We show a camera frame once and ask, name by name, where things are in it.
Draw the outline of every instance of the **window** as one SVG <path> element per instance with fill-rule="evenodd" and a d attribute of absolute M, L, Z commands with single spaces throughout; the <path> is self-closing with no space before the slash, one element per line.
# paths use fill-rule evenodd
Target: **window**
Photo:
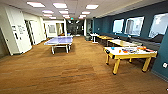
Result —
<path fill-rule="evenodd" d="M 144 17 L 128 18 L 125 34 L 140 36 Z"/>
<path fill-rule="evenodd" d="M 154 16 L 149 37 L 153 38 L 158 34 L 165 34 L 168 25 L 168 13 Z"/>
<path fill-rule="evenodd" d="M 121 20 L 115 20 L 114 26 L 113 26 L 113 32 L 114 33 L 122 33 L 122 27 L 123 27 L 124 19 Z"/>

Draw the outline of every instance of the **wooden table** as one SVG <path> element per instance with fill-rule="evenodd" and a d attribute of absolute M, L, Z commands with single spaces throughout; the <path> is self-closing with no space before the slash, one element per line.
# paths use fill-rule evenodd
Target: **wooden table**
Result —
<path fill-rule="evenodd" d="M 103 40 L 106 40 L 106 45 L 107 45 L 108 40 L 113 39 L 112 37 L 108 37 L 108 36 L 97 36 L 97 37 L 101 39 L 101 43 L 102 43 Z"/>
<path fill-rule="evenodd" d="M 109 65 L 109 58 L 117 60 L 115 62 L 115 66 L 113 69 L 114 75 L 116 75 L 116 73 L 117 73 L 121 59 L 146 58 L 146 61 L 145 61 L 144 66 L 142 68 L 142 71 L 146 72 L 151 58 L 156 57 L 156 55 L 157 55 L 157 51 L 147 52 L 147 51 L 143 51 L 143 50 L 139 50 L 139 49 L 137 50 L 137 47 L 113 47 L 113 49 L 111 47 L 104 47 L 104 51 L 107 54 L 106 64 Z M 124 53 L 122 51 L 122 49 L 132 49 L 132 50 L 135 50 L 136 52 L 135 53 L 131 53 L 131 52 Z"/>
<path fill-rule="evenodd" d="M 137 44 L 126 42 L 126 41 L 123 41 L 120 39 L 114 39 L 114 40 L 108 40 L 108 41 L 113 43 L 113 47 L 114 47 L 114 44 L 119 45 L 121 47 L 136 47 L 136 46 L 138 46 Z"/>

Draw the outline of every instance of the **fluorescent light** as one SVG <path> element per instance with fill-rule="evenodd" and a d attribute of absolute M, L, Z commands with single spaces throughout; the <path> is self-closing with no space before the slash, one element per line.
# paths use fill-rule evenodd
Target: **fluorescent light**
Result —
<path fill-rule="evenodd" d="M 83 19 L 83 17 L 79 17 L 79 19 Z"/>
<path fill-rule="evenodd" d="M 56 17 L 49 17 L 50 19 L 56 19 Z"/>
<path fill-rule="evenodd" d="M 43 14 L 44 16 L 51 17 L 52 15 L 50 14 Z"/>
<path fill-rule="evenodd" d="M 68 14 L 68 11 L 59 11 L 61 14 Z"/>
<path fill-rule="evenodd" d="M 80 17 L 86 17 L 86 15 L 80 15 Z"/>
<path fill-rule="evenodd" d="M 99 5 L 87 5 L 86 9 L 96 9 Z"/>
<path fill-rule="evenodd" d="M 66 19 L 69 19 L 70 17 L 65 17 Z"/>
<path fill-rule="evenodd" d="M 79 21 L 76 21 L 76 23 L 79 23 Z"/>
<path fill-rule="evenodd" d="M 89 11 L 84 11 L 84 12 L 82 12 L 82 14 L 90 14 L 90 12 Z"/>
<path fill-rule="evenodd" d="M 69 17 L 69 15 L 62 15 L 63 17 Z"/>
<path fill-rule="evenodd" d="M 70 20 L 68 20 L 68 22 L 69 22 L 69 23 L 71 23 L 71 21 L 70 21 Z"/>
<path fill-rule="evenodd" d="M 67 8 L 66 4 L 64 4 L 64 3 L 54 3 L 53 5 L 56 8 Z"/>
<path fill-rule="evenodd" d="M 54 13 L 51 10 L 43 10 L 42 12 L 44 12 L 44 13 Z"/>
<path fill-rule="evenodd" d="M 33 6 L 33 7 L 45 7 L 43 4 L 38 2 L 27 2 L 27 4 Z"/>

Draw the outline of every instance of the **baseboard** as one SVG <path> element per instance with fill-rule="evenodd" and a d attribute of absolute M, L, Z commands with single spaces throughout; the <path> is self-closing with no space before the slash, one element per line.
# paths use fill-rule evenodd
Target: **baseboard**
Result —
<path fill-rule="evenodd" d="M 154 75 L 158 76 L 159 78 L 161 78 L 161 79 L 165 80 L 166 82 L 168 82 L 168 78 L 167 78 L 167 77 L 161 75 L 160 73 L 158 73 L 158 72 L 156 72 L 156 71 L 154 71 L 154 70 L 152 70 L 151 72 L 152 72 Z"/>

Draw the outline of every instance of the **ping pong table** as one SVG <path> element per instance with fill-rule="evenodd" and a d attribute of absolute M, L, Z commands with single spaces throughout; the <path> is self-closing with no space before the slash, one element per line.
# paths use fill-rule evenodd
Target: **ping pong table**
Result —
<path fill-rule="evenodd" d="M 66 52 L 68 53 L 68 50 L 70 50 L 70 46 L 73 41 L 73 36 L 58 36 L 54 37 L 47 42 L 44 43 L 44 45 L 52 45 L 51 51 L 54 54 L 55 47 L 66 47 Z"/>

